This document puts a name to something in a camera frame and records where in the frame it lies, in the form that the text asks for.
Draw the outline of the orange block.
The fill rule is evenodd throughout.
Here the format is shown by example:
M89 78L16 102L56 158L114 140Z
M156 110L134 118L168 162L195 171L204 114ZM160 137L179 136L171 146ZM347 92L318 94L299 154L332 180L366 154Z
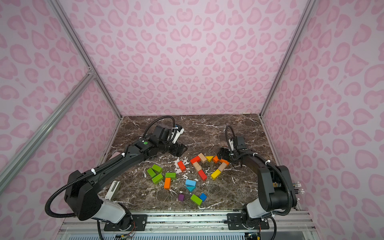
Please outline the orange block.
M170 190L171 188L171 178L165 178L165 183L164 183L164 189L165 190Z
M230 164L228 161L223 160L223 159L221 159L220 162L221 162L221 163L225 163L226 165L229 165L229 164Z
M215 156L215 157L213 158L213 162L214 162L215 164L217 164L219 161L220 161L220 160L219 160L218 156Z

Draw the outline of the tan block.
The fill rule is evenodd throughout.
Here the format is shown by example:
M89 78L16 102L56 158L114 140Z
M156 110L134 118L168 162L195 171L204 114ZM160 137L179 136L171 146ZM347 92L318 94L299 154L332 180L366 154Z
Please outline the tan block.
M218 167L218 170L220 172L223 172L228 165L226 163L221 163L221 165Z
M193 166L194 166L194 168L195 168L195 170L196 170L197 172L199 172L199 171L202 170L202 167L200 166L200 164L199 164L198 162L194 162L194 163L193 163Z
M198 155L198 157L200 158L200 161L201 161L202 163L205 163L205 162L207 161L207 158L205 157L205 155L204 155L203 153L200 153L200 154Z

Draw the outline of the yellow triangle block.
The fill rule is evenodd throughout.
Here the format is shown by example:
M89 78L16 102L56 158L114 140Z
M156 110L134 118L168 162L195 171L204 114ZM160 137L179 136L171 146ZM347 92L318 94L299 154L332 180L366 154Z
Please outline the yellow triangle block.
M214 156L206 156L206 159L208 162L211 162L213 160Z

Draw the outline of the red block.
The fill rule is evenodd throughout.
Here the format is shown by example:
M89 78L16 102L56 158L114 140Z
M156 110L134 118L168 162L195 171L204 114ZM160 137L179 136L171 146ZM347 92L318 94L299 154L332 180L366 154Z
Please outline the red block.
M203 181L207 180L208 177L203 170L198 171L198 174Z
M182 161L177 162L177 164L178 164L179 169L180 169L182 172L185 172L185 171L186 171L186 166L184 165L184 163L183 163Z
M191 164L199 162L200 160L201 160L201 158L199 156L196 156L195 158L191 159Z

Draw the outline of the blue small block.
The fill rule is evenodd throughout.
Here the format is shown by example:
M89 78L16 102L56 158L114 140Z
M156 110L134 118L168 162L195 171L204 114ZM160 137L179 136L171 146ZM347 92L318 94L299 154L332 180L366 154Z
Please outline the blue small block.
M204 193L202 193L200 195L200 199L204 202L207 199L207 196Z

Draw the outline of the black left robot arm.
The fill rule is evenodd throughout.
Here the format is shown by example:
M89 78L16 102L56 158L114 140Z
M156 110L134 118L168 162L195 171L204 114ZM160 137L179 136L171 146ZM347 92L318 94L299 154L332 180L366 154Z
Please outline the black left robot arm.
M176 124L172 116L168 117L172 121L171 126L161 124L164 118L152 121L140 138L111 160L84 173L72 172L68 183L48 198L45 213L53 218L76 217L80 221L93 219L127 229L133 220L131 212L122 204L99 197L99 192L128 169L158 154L169 153L175 157L183 155L188 148L178 143L178 138L185 129ZM70 214L55 213L51 209L54 199L61 193L65 194L64 200L72 210Z

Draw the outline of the light blue block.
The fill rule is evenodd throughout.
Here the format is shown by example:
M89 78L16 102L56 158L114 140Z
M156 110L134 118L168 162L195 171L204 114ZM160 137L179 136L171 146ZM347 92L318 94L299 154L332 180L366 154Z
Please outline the light blue block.
M193 180L186 180L186 186L187 187L195 187L197 184L196 181L193 181Z

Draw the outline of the green block lower left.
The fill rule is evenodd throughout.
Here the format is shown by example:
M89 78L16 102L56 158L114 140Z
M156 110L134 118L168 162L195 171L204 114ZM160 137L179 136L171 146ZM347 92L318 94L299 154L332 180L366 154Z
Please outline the green block lower left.
M163 180L164 176L162 174L158 174L152 178L154 184L158 184Z

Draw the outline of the teal triangle block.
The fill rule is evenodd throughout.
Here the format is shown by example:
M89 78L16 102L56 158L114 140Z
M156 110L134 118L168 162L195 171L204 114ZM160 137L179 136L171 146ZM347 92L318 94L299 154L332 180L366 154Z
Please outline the teal triangle block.
M188 190L189 192L193 192L195 189L196 189L195 186L187 186L187 190Z

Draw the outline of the bundle of coloured pencils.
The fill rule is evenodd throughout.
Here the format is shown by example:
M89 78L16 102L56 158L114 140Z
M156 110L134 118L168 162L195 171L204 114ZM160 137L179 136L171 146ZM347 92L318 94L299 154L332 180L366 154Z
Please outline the bundle of coloured pencils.
M293 183L293 187L296 195L302 195L305 193L305 190L302 188L302 184L300 182Z

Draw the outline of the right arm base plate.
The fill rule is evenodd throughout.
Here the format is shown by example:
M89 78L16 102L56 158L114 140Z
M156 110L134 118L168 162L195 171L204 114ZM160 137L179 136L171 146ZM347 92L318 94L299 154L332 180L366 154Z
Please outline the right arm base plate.
M245 215L241 212L228 213L224 223L229 230L269 230L270 225L267 220L254 219L244 220Z

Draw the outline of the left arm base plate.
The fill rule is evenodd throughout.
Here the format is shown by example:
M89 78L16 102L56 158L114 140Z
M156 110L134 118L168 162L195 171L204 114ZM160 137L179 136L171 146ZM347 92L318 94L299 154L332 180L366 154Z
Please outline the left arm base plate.
M144 231L147 225L148 215L125 215L117 224L106 222L105 232Z

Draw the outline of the aluminium front rail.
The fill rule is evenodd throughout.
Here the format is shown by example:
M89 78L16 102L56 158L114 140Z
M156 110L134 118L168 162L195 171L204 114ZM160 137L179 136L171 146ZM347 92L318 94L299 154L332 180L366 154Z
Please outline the aluminium front rail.
M293 210L289 215L267 219L269 230L229 230L224 223L228 213L239 210L134 211L148 215L144 231L105 232L98 234L94 220L67 218L60 227L58 240L318 240L314 222L307 211Z

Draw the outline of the right corner frame post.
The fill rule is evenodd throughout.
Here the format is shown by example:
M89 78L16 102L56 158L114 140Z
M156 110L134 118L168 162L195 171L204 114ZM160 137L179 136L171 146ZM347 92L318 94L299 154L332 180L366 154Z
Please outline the right corner frame post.
M274 78L273 84L272 84L272 86L268 92L266 101L265 101L265 103L261 109L260 114L259 114L259 117L261 119L266 115L266 112L267 112L268 107L272 101L272 98L273 98L273 96L274 96L274 94L275 94L275 92L279 86L280 81L282 80L283 74L290 63L292 56L295 53L295 50L297 48L297 45L300 42L300 39L303 35L303 32L306 30L306 27L308 26L312 15L314 14L314 12L317 9L318 4L319 4L319 1L316 1L316 0L307 1L307 4L303 10L303 14L301 15L299 22L298 22L298 25L297 25L295 31L293 32L291 40L289 41L289 45L287 47L285 55L282 59L282 62L280 64L279 68L278 68L278 71L277 71L277 74Z

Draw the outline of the left corner frame post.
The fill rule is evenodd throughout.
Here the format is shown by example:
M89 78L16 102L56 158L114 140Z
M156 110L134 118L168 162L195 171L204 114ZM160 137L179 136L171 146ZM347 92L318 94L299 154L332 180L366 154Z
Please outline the left corner frame post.
M62 27L66 31L66 33L69 36L72 43L74 44L75 49L80 54L80 57L85 62L88 69L95 75L98 87L101 89L107 102L112 107L112 109L113 109L114 113L117 115L118 119L121 120L123 118L123 115L121 114L120 110L118 109L118 107L117 107L115 101L113 100L111 94L107 90L106 85L102 81L98 71L96 70L94 63L91 60L90 55L88 54L88 52L87 52L84 44L82 43L80 37L76 33L76 31L75 31L68 15L64 11L63 6L61 5L60 1L48 0L47 2L51 6L54 14L57 16Z

